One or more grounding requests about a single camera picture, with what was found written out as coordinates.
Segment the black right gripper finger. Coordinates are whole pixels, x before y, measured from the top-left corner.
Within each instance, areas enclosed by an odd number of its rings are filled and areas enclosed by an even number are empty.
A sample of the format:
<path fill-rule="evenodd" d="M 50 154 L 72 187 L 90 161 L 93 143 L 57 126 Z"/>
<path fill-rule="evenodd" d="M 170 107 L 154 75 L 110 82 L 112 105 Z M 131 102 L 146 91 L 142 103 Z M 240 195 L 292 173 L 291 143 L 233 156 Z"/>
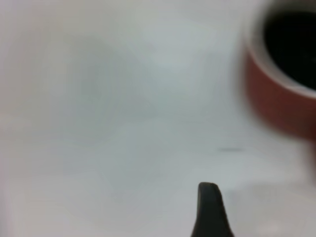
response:
<path fill-rule="evenodd" d="M 192 237 L 233 237 L 222 194 L 214 183 L 198 185 L 197 216 Z"/>

